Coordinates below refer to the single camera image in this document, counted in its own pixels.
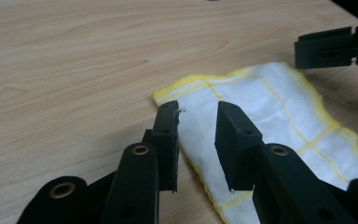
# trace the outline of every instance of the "table surface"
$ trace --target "table surface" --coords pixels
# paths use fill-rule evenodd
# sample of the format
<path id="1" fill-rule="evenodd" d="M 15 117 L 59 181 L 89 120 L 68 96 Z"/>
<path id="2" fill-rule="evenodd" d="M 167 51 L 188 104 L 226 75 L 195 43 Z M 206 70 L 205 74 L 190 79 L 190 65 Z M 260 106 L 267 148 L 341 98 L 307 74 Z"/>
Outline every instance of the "table surface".
<path id="1" fill-rule="evenodd" d="M 328 0 L 0 0 L 0 223 L 49 180 L 91 183 L 151 128 L 156 91 L 180 77 L 294 65 L 299 35 L 356 26 Z M 358 133 L 358 66 L 304 71 Z M 222 223 L 181 155 L 160 223 Z"/>

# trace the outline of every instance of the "wooden table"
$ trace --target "wooden table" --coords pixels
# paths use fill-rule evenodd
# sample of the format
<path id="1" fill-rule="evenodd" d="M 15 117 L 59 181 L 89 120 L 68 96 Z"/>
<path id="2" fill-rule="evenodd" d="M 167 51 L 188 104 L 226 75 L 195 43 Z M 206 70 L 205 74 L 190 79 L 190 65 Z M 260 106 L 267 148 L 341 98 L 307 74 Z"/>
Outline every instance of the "wooden table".
<path id="1" fill-rule="evenodd" d="M 328 0 L 0 0 L 0 223 L 53 178 L 116 170 L 153 125 L 153 91 L 190 74 L 293 65 L 299 35 L 356 25 Z M 305 73 L 358 132 L 358 66 Z M 222 223 L 182 156 L 160 223 Z"/>

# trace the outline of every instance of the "cloth fold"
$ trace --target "cloth fold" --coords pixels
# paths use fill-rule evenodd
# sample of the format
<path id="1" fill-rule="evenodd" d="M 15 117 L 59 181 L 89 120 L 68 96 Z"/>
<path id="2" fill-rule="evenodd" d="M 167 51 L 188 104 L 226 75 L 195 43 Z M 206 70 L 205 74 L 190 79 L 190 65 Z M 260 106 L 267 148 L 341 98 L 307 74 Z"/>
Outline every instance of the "cloth fold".
<path id="1" fill-rule="evenodd" d="M 322 97 L 286 63 L 266 63 L 225 76 L 193 75 L 156 91 L 157 105 L 177 100 L 179 143 L 226 223 L 259 223 L 252 192 L 227 190 L 214 147 L 217 104 L 239 106 L 265 143 L 294 149 L 320 179 L 341 189 L 358 178 L 358 137 L 324 110 Z"/>

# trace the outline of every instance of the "yellow stitching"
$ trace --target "yellow stitching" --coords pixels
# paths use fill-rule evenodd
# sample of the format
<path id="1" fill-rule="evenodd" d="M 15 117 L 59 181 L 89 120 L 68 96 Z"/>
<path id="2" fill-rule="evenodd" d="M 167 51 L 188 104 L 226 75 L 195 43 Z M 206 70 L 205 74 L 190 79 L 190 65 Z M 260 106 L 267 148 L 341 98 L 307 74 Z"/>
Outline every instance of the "yellow stitching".
<path id="1" fill-rule="evenodd" d="M 301 147 L 296 151 L 298 155 L 300 155 L 305 149 L 312 147 L 319 139 L 321 139 L 323 136 L 325 136 L 328 132 L 330 132 L 332 129 L 334 129 L 333 126 L 330 126 L 326 129 L 324 129 L 323 132 L 319 133 L 316 137 L 314 137 L 310 142 L 308 142 L 306 145 Z"/>
<path id="2" fill-rule="evenodd" d="M 312 99 L 312 98 L 309 98 L 307 94 L 305 94 L 307 96 L 307 98 L 309 99 L 309 101 L 314 102 L 314 104 L 318 108 L 317 111 L 319 113 L 316 113 L 316 114 L 314 113 L 315 117 L 317 119 L 319 119 L 320 116 L 318 116 L 318 115 L 321 115 L 322 118 L 324 118 L 325 121 L 330 124 L 330 126 L 334 127 L 334 129 L 332 129 L 332 132 L 337 131 L 337 134 L 339 136 L 343 137 L 348 142 L 348 144 L 350 144 L 351 147 L 354 148 L 354 150 L 351 150 L 351 154 L 358 159 L 358 135 L 356 133 L 354 133 L 352 130 L 342 127 L 342 125 L 338 121 L 333 119 L 327 113 L 327 111 L 324 109 L 324 103 L 323 103 L 322 97 L 320 97 L 319 93 L 315 90 L 315 88 L 312 85 L 310 85 L 310 83 L 307 81 L 307 79 L 304 77 L 304 75 L 301 72 L 292 69 L 286 63 L 284 63 L 283 65 L 285 66 L 285 70 L 289 73 L 289 75 L 290 75 L 289 77 L 292 79 L 292 81 L 293 81 L 293 76 L 298 77 L 298 80 L 302 84 L 302 86 L 306 87 L 306 89 L 313 96 L 313 99 Z"/>
<path id="3" fill-rule="evenodd" d="M 307 141 L 307 139 L 304 138 L 304 136 L 302 136 L 302 134 L 301 134 L 301 133 L 299 132 L 299 130 L 296 128 L 296 125 L 295 125 L 295 123 L 294 123 L 294 120 L 293 120 L 292 116 L 291 116 L 290 113 L 286 110 L 284 100 L 272 89 L 272 87 L 269 85 L 269 83 L 267 82 L 267 80 L 266 80 L 264 77 L 257 77 L 257 76 L 248 76 L 248 77 L 261 78 L 261 79 L 263 80 L 263 82 L 266 84 L 268 90 L 282 103 L 282 105 L 283 105 L 283 112 L 284 112 L 284 113 L 286 114 L 286 116 L 289 118 L 290 124 L 291 124 L 292 128 L 295 130 L 295 133 L 296 133 L 296 134 L 298 135 L 298 137 L 300 137 L 305 143 L 308 144 L 309 142 Z M 347 178 L 345 178 L 343 175 L 341 175 L 341 174 L 338 172 L 336 165 L 335 165 L 329 158 L 327 158 L 324 154 L 322 154 L 322 152 L 320 152 L 315 146 L 312 146 L 311 148 L 314 149 L 314 151 L 316 152 L 316 154 L 318 154 L 319 156 L 321 156 L 323 159 L 325 159 L 325 160 L 329 163 L 330 167 L 333 169 L 334 174 L 335 174 L 338 178 L 340 178 L 340 179 L 342 179 L 342 180 L 344 180 L 344 181 L 349 182 Z"/>
<path id="4" fill-rule="evenodd" d="M 341 175 L 341 174 L 339 173 L 339 171 L 338 171 L 336 165 L 333 163 L 333 161 L 330 160 L 330 158 L 328 158 L 327 156 L 325 156 L 325 155 L 324 155 L 322 152 L 320 152 L 319 150 L 316 150 L 315 147 L 312 147 L 312 148 L 315 149 L 314 152 L 316 152 L 316 154 L 318 154 L 320 157 L 322 157 L 323 159 L 325 159 L 325 160 L 329 163 L 330 167 L 333 169 L 334 174 L 335 174 L 338 178 L 342 179 L 343 181 L 345 181 L 345 182 L 347 182 L 347 183 L 350 182 L 345 176 L 343 176 L 343 175 Z"/>
<path id="5" fill-rule="evenodd" d="M 247 77 L 253 70 L 255 70 L 257 68 L 257 66 L 251 66 L 251 67 L 247 67 L 247 68 L 241 68 L 241 69 L 236 69 L 234 70 L 233 72 L 230 72 L 228 73 L 227 75 L 225 76 L 221 76 L 221 77 L 218 77 L 218 76 L 214 76 L 214 75 L 210 75 L 210 76 L 206 76 L 206 75 L 193 75 L 193 76 L 189 76 L 189 77 L 183 77 L 177 81 L 175 81 L 173 84 L 159 90 L 159 91 L 155 91 L 153 93 L 153 99 L 155 100 L 155 102 L 158 104 L 158 105 L 162 105 L 162 103 L 158 103 L 161 101 L 161 98 L 163 97 L 166 97 L 168 96 L 171 91 L 175 91 L 179 88 L 182 88 L 186 85 L 189 85 L 189 84 L 192 84 L 196 81 L 201 81 L 203 79 L 203 77 L 208 77 L 209 79 L 217 79 L 217 80 L 214 80 L 214 81 L 217 81 L 215 84 L 222 84 L 222 83 L 230 83 L 230 82 L 234 82 L 234 81 L 237 81 L 239 79 L 242 79 L 244 77 Z M 173 99 L 173 98 L 176 98 L 176 97 L 179 97 L 181 95 L 184 95 L 184 94 L 187 94 L 191 91 L 195 91 L 201 87 L 205 87 L 205 85 L 199 85 L 197 87 L 192 87 L 188 90 L 185 90 L 185 91 L 180 91 L 178 93 L 176 93 L 175 95 L 173 96 L 170 96 L 168 97 L 167 99 L 165 99 L 164 101 L 162 102 L 168 102 L 169 100 Z"/>
<path id="6" fill-rule="evenodd" d="M 252 195 L 252 192 L 251 191 L 246 191 L 242 194 L 240 194 L 238 197 L 236 197 L 235 199 L 229 201 L 228 203 L 224 203 L 220 206 L 220 208 L 222 210 L 226 210 L 232 206 L 234 206 L 235 204 L 239 203 L 240 201 L 242 201 L 243 199 L 249 197 Z"/>
<path id="7" fill-rule="evenodd" d="M 277 98 L 281 104 L 282 104 L 282 110 L 284 112 L 284 114 L 287 116 L 287 118 L 289 118 L 289 121 L 290 121 L 290 125 L 292 126 L 292 128 L 295 130 L 295 133 L 298 135 L 299 138 L 301 138 L 301 140 L 303 140 L 306 144 L 309 142 L 302 134 L 301 132 L 298 130 L 298 128 L 296 127 L 295 125 L 295 122 L 292 118 L 292 116 L 290 115 L 290 113 L 287 111 L 286 109 L 286 103 L 284 102 L 284 100 L 281 98 L 281 96 L 278 95 L 278 93 L 276 93 L 271 85 L 269 85 L 269 83 L 267 82 L 267 80 L 264 78 L 264 77 L 258 77 L 258 76 L 253 76 L 253 75 L 249 75 L 248 77 L 251 77 L 251 78 L 257 78 L 257 79 L 261 79 L 264 84 L 266 85 L 267 89 L 269 90 L 269 92 L 271 92 L 272 95 L 275 96 L 275 98 Z"/>
<path id="8" fill-rule="evenodd" d="M 202 80 L 206 83 L 206 86 L 211 90 L 211 92 L 213 93 L 214 97 L 216 97 L 217 100 L 219 100 L 219 101 L 223 101 L 223 98 L 216 92 L 216 90 L 211 85 L 211 83 L 205 77 Z"/>

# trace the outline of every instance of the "towel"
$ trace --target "towel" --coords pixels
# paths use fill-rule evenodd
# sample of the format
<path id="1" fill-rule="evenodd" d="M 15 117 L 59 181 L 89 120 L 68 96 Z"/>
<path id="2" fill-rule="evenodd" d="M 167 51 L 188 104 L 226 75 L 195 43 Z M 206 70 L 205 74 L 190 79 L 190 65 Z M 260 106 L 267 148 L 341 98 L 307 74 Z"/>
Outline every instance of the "towel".
<path id="1" fill-rule="evenodd" d="M 358 178 L 358 137 L 324 110 L 322 97 L 286 63 L 266 63 L 225 76 L 193 75 L 153 93 L 157 105 L 177 100 L 181 149 L 225 223 L 259 223 L 251 191 L 230 192 L 214 146 L 217 104 L 239 106 L 265 143 L 294 149 L 320 179 L 341 189 Z"/>

